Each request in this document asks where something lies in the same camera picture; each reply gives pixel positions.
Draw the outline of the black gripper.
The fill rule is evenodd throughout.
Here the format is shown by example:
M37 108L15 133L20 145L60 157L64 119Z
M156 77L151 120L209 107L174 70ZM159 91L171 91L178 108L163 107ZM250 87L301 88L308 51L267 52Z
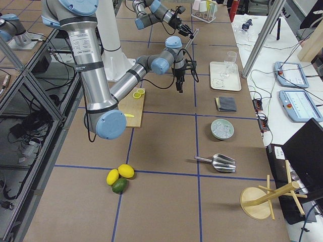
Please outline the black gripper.
M176 15L173 15L169 20L169 26L174 30L178 30L178 33L182 36L190 36L193 35L192 30L186 24L182 24L182 20L178 18Z
M177 78L176 89L179 93L183 93L183 81L185 81L185 73L187 70L191 71L191 75L194 77L196 73L196 61L183 59L178 63L175 63L173 74Z

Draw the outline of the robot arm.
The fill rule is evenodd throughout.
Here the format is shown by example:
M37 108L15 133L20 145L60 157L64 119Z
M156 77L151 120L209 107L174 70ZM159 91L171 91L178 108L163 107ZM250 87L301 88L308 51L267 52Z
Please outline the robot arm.
M178 16L185 12L184 6L176 6L174 10L165 7L161 1L133 1L133 11L136 13L135 25L138 30L152 26L156 23L166 23L172 29L178 30L182 36L193 39L194 33L190 27L182 23Z
M172 70L179 92L186 71L196 77L196 61L184 58L188 50L179 36L168 37L161 53L143 55L130 63L121 51L111 1L42 1L42 20L67 32L75 70L83 84L85 126L103 139L115 139L123 133L127 120L118 104L147 73L162 75Z

